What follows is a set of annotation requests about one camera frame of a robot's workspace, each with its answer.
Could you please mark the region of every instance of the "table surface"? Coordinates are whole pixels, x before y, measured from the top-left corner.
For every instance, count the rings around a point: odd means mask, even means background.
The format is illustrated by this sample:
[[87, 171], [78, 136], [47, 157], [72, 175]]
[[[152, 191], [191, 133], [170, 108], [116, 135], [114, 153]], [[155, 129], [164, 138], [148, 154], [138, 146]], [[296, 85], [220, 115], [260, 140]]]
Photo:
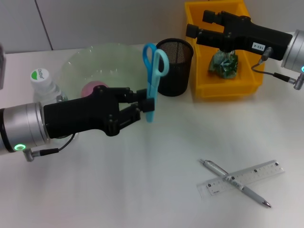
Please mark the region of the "table surface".
[[[7, 55], [0, 107], [32, 102], [30, 72], [43, 67], [53, 75], [77, 51]], [[265, 70], [298, 76], [271, 59]], [[116, 137], [80, 133], [61, 153], [32, 163], [21, 152], [5, 154], [1, 227], [302, 227], [303, 100], [303, 90], [270, 76], [254, 96], [234, 102], [195, 102], [188, 89], [159, 95], [154, 123], [143, 118]], [[249, 185], [273, 207], [238, 190], [202, 199], [196, 185], [215, 175], [200, 158], [229, 172], [277, 159], [284, 174]]]

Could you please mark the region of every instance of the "ruler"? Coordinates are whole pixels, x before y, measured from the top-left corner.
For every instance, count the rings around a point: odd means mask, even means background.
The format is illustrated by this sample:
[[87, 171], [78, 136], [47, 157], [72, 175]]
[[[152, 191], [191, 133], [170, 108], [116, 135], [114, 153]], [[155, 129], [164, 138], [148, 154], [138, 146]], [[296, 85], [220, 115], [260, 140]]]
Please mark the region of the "ruler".
[[[272, 160], [244, 170], [229, 173], [229, 176], [232, 176], [237, 181], [247, 185], [283, 172], [285, 171], [281, 165], [276, 160]], [[210, 194], [211, 196], [214, 196], [221, 192], [235, 189], [235, 187], [227, 182], [223, 177], [208, 180], [202, 184], [198, 184], [197, 187], [201, 197], [205, 197], [207, 194], [209, 196]]]

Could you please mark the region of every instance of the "green led light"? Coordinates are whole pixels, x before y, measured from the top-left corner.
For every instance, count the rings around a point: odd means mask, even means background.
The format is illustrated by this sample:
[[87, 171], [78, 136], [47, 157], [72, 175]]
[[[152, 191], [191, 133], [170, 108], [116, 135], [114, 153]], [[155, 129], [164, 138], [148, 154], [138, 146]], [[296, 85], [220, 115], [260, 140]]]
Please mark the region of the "green led light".
[[21, 150], [24, 150], [25, 149], [25, 145], [23, 145], [23, 144], [18, 144], [18, 145], [16, 145], [15, 147], [14, 147], [14, 149], [16, 150], [16, 151], [21, 151]]

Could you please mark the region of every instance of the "white bottle cap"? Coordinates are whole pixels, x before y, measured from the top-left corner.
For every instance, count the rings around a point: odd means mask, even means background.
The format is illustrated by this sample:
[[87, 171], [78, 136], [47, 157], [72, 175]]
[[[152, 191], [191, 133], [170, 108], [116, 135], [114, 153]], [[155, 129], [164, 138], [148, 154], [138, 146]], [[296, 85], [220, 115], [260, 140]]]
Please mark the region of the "white bottle cap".
[[39, 68], [34, 70], [30, 75], [30, 82], [34, 90], [45, 90], [51, 83], [52, 78], [49, 76], [49, 72], [46, 69]]

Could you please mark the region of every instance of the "silver pen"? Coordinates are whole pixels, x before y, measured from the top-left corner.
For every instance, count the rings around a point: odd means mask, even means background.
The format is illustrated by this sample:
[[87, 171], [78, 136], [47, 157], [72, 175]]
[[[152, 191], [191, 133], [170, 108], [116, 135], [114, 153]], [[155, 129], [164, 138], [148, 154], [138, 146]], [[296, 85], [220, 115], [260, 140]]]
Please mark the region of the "silver pen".
[[240, 183], [239, 181], [234, 179], [234, 177], [229, 176], [229, 174], [225, 170], [223, 170], [221, 167], [219, 167], [214, 162], [208, 161], [208, 160], [203, 160], [203, 159], [200, 159], [199, 161], [200, 161], [200, 163], [202, 163], [203, 166], [210, 169], [216, 175], [224, 176], [223, 178], [225, 178], [225, 180], [227, 180], [230, 184], [234, 185], [242, 193], [249, 196], [251, 199], [253, 199], [256, 202], [263, 204], [267, 207], [271, 207], [271, 205], [263, 197], [259, 196], [254, 191], [252, 191], [250, 188], [246, 187], [245, 185], [243, 185], [242, 183]]

